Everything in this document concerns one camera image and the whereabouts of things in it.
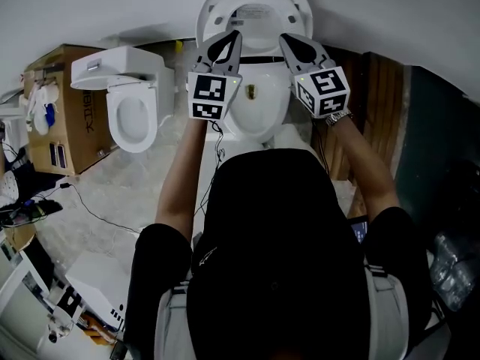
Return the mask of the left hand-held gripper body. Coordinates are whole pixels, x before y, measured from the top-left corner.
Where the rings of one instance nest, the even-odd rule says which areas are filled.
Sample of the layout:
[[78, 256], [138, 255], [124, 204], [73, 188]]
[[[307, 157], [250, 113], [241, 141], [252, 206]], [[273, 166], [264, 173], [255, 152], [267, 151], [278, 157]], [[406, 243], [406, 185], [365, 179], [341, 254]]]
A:
[[223, 121], [236, 98], [241, 82], [238, 62], [196, 62], [187, 75], [189, 117]]

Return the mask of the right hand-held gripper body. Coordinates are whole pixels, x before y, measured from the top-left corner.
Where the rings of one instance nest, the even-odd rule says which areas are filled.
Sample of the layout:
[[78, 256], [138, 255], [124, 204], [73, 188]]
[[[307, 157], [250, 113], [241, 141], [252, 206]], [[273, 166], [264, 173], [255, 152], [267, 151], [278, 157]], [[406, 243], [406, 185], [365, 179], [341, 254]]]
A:
[[325, 119], [347, 109], [350, 86], [342, 67], [331, 58], [319, 64], [288, 61], [291, 91], [314, 119]]

